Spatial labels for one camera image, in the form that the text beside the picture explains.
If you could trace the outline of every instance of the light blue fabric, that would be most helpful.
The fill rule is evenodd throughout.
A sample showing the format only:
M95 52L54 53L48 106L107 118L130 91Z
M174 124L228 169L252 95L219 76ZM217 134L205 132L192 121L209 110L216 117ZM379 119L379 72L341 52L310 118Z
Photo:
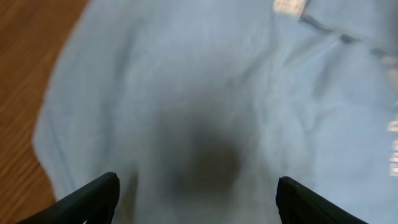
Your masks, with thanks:
M114 171L115 223L280 223L289 175L364 221L396 223L398 96L377 45L272 4L91 2L34 136L57 198Z
M398 55L398 1L312 0L305 14L318 25Z

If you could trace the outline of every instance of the wooden floor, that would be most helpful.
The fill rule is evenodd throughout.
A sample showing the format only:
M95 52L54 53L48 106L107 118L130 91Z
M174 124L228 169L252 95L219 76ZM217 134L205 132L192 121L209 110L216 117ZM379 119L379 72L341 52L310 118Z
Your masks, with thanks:
M87 0L0 0L0 223L54 198L31 145L57 55Z

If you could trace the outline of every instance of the white cloth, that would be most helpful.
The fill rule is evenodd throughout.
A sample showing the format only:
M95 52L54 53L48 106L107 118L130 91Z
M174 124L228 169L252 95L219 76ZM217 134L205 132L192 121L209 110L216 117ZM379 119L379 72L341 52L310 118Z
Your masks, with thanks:
M272 5L91 2L34 136L56 197L113 171L115 223L280 223L288 175L366 222L396 223L398 97L377 45Z

